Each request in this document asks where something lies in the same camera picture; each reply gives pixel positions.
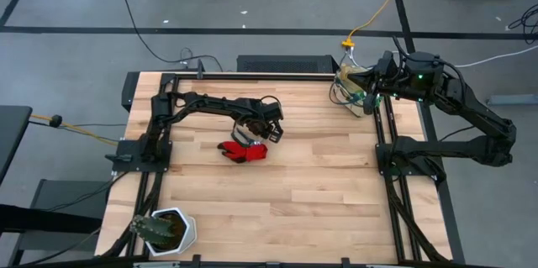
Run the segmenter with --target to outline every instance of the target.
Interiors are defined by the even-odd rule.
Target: wooden table
[[[140,73],[126,139],[145,132],[160,78],[159,72]],[[329,81],[180,81],[180,92],[278,97],[285,133],[280,143],[267,142],[265,160],[237,165],[216,149],[230,140],[231,118],[196,113],[173,125],[171,166],[159,208],[178,207],[193,216],[198,240],[184,254],[159,260],[191,260],[200,254],[204,261],[340,263],[349,257],[351,263],[397,262],[374,155],[374,121],[331,103],[329,87]],[[416,104],[394,101],[393,108],[398,133],[423,139]],[[139,181],[140,174],[129,174],[112,188],[97,255],[132,219]],[[451,258],[434,182],[425,176],[409,176],[408,182],[417,224]],[[410,258],[407,229],[401,225]]]

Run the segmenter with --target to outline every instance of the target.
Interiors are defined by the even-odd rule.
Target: white pot
[[[196,241],[197,235],[196,235],[196,221],[194,218],[187,216],[185,213],[183,213],[179,208],[167,208],[167,209],[161,209],[154,211],[151,214],[151,217],[157,218],[163,215],[164,213],[176,213],[179,215],[179,217],[183,220],[185,223],[185,234],[183,235],[183,238],[177,248],[173,250],[167,250],[167,251],[157,251],[153,248],[153,246],[145,242],[145,245],[148,246],[148,249],[151,252],[151,255],[153,256],[161,256],[161,255],[170,255],[170,254],[181,254],[183,251],[187,250],[191,245]]]

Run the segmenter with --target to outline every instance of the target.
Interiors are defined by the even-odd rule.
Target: potted plant
[[[196,221],[179,208],[157,210],[150,217],[136,215],[130,230],[138,234],[153,256],[181,254],[196,240]]]

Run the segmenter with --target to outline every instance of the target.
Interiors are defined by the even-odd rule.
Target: gray floor
[[[0,0],[0,9],[10,0]],[[367,21],[384,0],[130,0],[140,27],[167,28],[310,28],[351,29]],[[533,0],[405,0],[414,31],[503,33]],[[54,27],[130,27],[123,0],[20,0],[8,25]],[[399,30],[396,8],[389,3],[369,29]],[[235,70],[237,55],[341,56],[342,37],[151,35],[145,39],[168,59],[188,46],[195,55],[219,58]],[[387,38],[355,38],[356,58],[373,64]],[[499,53],[522,50],[519,40],[416,39],[418,50],[435,52],[454,64],[466,64]],[[480,100],[492,94],[538,91],[538,51],[462,69]],[[207,60],[212,70],[216,65]],[[178,68],[159,62],[132,34],[0,34],[0,103],[29,105],[44,115],[61,114],[72,123],[124,123],[119,105],[127,71]],[[471,264],[529,267],[538,261],[538,171],[532,154],[538,146],[537,107],[495,109],[518,127],[514,163],[502,168],[478,166],[469,160],[445,160],[462,244]],[[434,110],[442,136],[466,126],[459,118]],[[122,128],[95,128],[111,138]],[[468,139],[477,132],[460,134]],[[41,178],[106,180],[110,164],[103,158],[110,146],[71,133],[29,127],[6,181],[0,202],[28,206]],[[0,265],[7,260],[15,236],[0,239]],[[43,254],[32,255],[39,258]],[[80,258],[71,253],[67,258]]]

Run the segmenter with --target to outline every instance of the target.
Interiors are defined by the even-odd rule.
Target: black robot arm
[[[485,135],[468,142],[419,142],[398,137],[392,147],[395,163],[417,156],[470,158],[488,166],[503,166],[512,161],[509,152],[515,142],[515,126],[483,106],[453,65],[428,53],[400,55],[399,66],[393,53],[386,51],[369,71],[349,75],[351,81],[367,92],[365,113],[372,113],[377,95],[405,98],[434,104],[447,114],[459,115]],[[445,66],[452,67],[459,77],[445,72]]]
[[[177,113],[172,113],[177,99],[185,103]],[[278,120],[283,119],[280,102],[263,103],[262,99],[209,97],[196,92],[160,92],[151,98],[150,124],[140,137],[141,159],[144,162],[159,160],[167,153],[166,149],[170,127],[182,121],[190,113],[211,113],[230,116],[237,125],[245,125],[254,135],[278,143],[283,130]],[[232,138],[240,143],[232,130]]]

